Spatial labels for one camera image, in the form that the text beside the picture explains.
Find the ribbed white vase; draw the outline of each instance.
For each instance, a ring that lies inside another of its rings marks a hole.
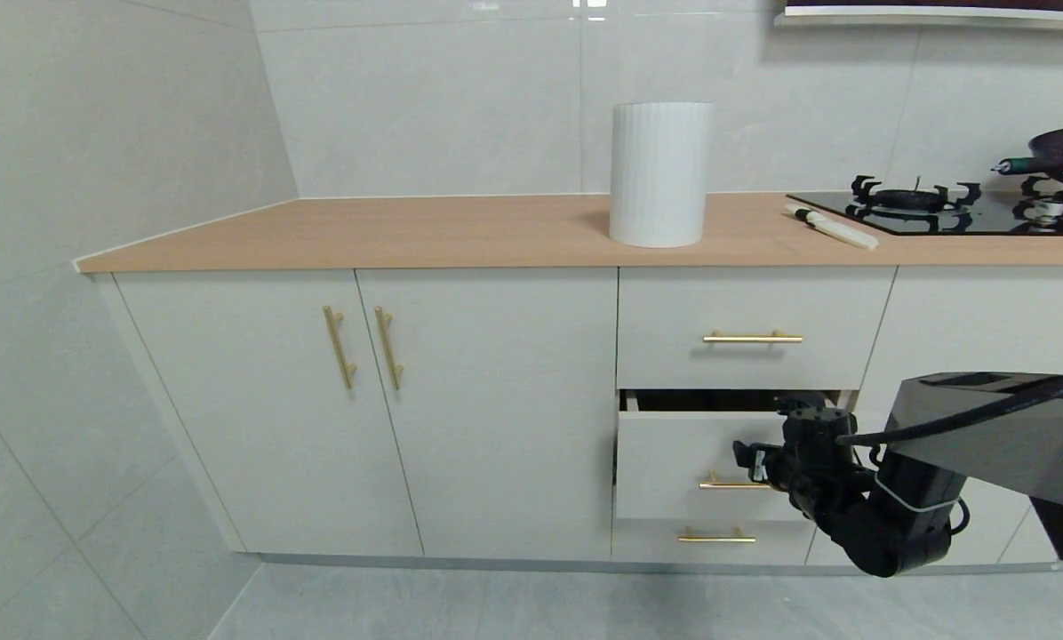
[[[610,236],[634,247],[702,241],[711,102],[614,106]]]

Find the range hood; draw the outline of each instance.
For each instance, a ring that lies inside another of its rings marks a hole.
[[[788,0],[775,24],[959,24],[1063,30],[1063,0]]]

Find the gas stove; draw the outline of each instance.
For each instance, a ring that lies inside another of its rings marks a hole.
[[[881,183],[857,175],[851,191],[789,193],[808,205],[842,215],[896,236],[982,235],[1063,236],[1063,185],[1043,191],[1046,176],[1030,176],[1017,191],[983,192],[976,182],[958,182],[956,189],[876,189]]]

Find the pan handle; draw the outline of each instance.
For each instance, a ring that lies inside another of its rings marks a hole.
[[[1006,158],[999,162],[992,171],[998,171],[1002,175],[1063,173],[1063,158]]]

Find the wooden countertop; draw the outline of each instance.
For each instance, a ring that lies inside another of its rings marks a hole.
[[[605,195],[293,200],[77,262],[79,271],[1063,264],[1063,236],[891,236],[872,252],[780,215],[783,193],[711,193],[693,247],[607,235]]]

